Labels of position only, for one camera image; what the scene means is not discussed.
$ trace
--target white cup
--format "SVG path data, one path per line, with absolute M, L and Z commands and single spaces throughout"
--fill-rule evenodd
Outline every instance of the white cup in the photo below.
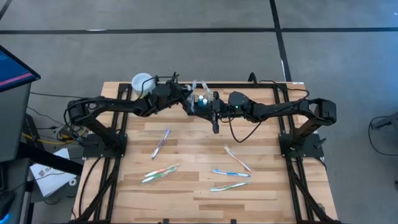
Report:
M 144 97 L 155 88 L 155 79 L 146 81 L 150 78 L 152 78 L 152 76 L 148 73 L 139 73 L 132 78 L 131 86 L 137 96 L 141 95 L 142 92 L 141 97 Z

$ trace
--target computer screen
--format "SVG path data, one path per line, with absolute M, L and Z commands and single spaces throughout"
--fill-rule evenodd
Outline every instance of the computer screen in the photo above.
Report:
M 0 46 L 0 92 L 38 79 L 39 74 Z

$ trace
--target gray floor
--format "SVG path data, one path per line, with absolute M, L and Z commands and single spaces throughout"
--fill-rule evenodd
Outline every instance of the gray floor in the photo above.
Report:
M 282 27 L 398 26 L 396 1 L 276 0 Z M 13 0 L 0 29 L 135 29 L 273 27 L 268 1 L 239 0 Z M 374 152 L 369 120 L 398 112 L 398 33 L 283 34 L 293 81 L 311 97 L 338 105 L 338 122 L 322 128 L 331 191 L 340 220 L 396 223 L 397 159 Z M 41 93 L 97 96 L 104 81 L 128 81 L 138 72 L 181 80 L 283 81 L 274 33 L 0 35 L 5 46 L 42 75 Z M 29 106 L 61 121 L 68 99 L 31 95 Z M 36 116 L 38 126 L 51 121 Z M 398 153 L 389 128 L 373 132 L 377 147 Z M 50 131 L 42 134 L 52 135 Z M 73 199 L 40 203 L 34 223 L 65 222 Z

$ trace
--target wooden tabletop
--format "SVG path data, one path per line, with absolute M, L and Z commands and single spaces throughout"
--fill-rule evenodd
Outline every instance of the wooden tabletop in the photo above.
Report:
M 115 98 L 119 82 L 105 82 L 102 95 Z M 304 88 L 302 83 L 288 83 L 290 88 Z M 274 94 L 266 88 L 212 89 L 228 101 L 232 91 L 240 91 L 250 99 L 264 104 L 274 104 Z M 290 100 L 303 97 L 302 91 L 289 91 Z M 98 117 L 105 126 L 111 125 L 113 113 Z M 294 116 L 297 127 L 306 117 Z M 238 139 L 246 137 L 256 124 L 236 118 L 232 121 Z M 170 134 L 154 160 L 150 155 L 163 138 Z M 149 118 L 130 114 L 127 120 L 128 144 L 121 160 L 118 187 L 114 201 L 112 222 L 157 223 L 169 218 L 171 223 L 295 223 L 292 196 L 284 158 L 280 155 L 277 118 L 263 122 L 245 142 L 238 144 L 232 138 L 228 123 L 220 122 L 220 133 L 213 134 L 212 126 L 195 116 L 187 116 L 180 105 L 163 110 Z M 213 169 L 244 172 L 243 166 L 227 155 L 224 145 L 248 164 L 254 171 L 251 178 L 213 174 Z M 100 160 L 88 180 L 83 196 L 83 210 L 98 191 L 103 160 Z M 86 179 L 95 159 L 85 162 L 81 179 Z M 143 176 L 178 162 L 176 172 L 142 184 Z M 321 203 L 326 213 L 337 219 L 325 168 L 315 159 L 304 159 L 308 188 L 314 199 Z M 249 184 L 222 192 L 210 192 L 211 187 L 248 181 Z M 80 182 L 74 212 L 78 213 Z M 302 216 L 306 218 L 303 197 L 299 193 Z M 108 195 L 104 197 L 101 217 L 105 217 Z

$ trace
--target wooden plank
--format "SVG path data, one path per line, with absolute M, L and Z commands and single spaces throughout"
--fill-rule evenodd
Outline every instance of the wooden plank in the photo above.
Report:
M 115 98 L 118 85 L 119 82 L 104 83 L 102 95 Z M 287 83 L 287 86 L 304 89 L 301 84 Z M 225 101 L 232 91 L 241 91 L 259 103 L 275 103 L 273 92 L 269 89 L 239 88 L 217 91 Z M 304 95 L 303 91 L 289 91 L 290 100 L 298 100 Z M 112 115 L 109 112 L 103 113 L 98 120 L 109 126 Z M 306 120 L 304 116 L 294 116 L 297 127 Z M 239 118 L 234 119 L 232 124 L 238 139 L 245 137 L 256 126 Z M 157 157 L 151 160 L 150 155 L 166 128 L 170 128 L 170 136 Z M 208 121 L 187 116 L 180 105 L 149 118 L 129 114 L 126 132 L 128 144 L 126 156 L 121 161 L 112 222 L 157 223 L 163 218 L 169 218 L 172 223 L 229 223 L 231 219 L 237 219 L 239 223 L 295 222 L 286 165 L 284 158 L 280 156 L 277 140 L 277 118 L 263 122 L 242 144 L 233 140 L 228 123 L 220 123 L 220 133 L 213 134 Z M 249 173 L 227 155 L 223 149 L 225 144 L 253 169 L 250 179 L 212 173 L 213 169 Z M 141 184 L 146 173 L 176 162 L 180 165 L 173 174 Z M 85 162 L 82 180 L 86 178 L 93 163 L 94 159 Z M 102 166 L 103 159 L 88 180 L 83 209 L 97 193 Z M 325 207 L 329 216 L 337 218 L 325 168 L 315 159 L 305 159 L 304 167 L 311 194 Z M 242 181 L 248 181 L 249 184 L 224 192 L 210 192 L 211 187 Z M 82 183 L 74 207 L 76 214 L 81 186 Z M 107 199 L 105 196 L 102 218 L 105 216 Z

